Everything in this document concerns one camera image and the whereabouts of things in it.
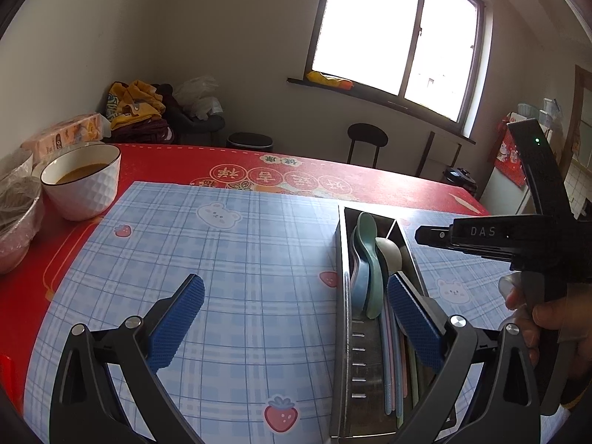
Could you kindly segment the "person's right hand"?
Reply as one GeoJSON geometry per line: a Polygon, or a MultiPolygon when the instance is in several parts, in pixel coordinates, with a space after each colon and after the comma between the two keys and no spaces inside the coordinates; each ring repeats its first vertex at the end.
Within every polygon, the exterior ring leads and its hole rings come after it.
{"type": "Polygon", "coordinates": [[[570,378],[584,376],[591,369],[591,292],[576,291],[569,297],[537,305],[531,314],[526,299],[517,287],[503,290],[506,307],[513,311],[513,322],[521,329],[533,365],[539,359],[540,332],[564,331],[577,337],[577,349],[569,371],[570,378]]]}

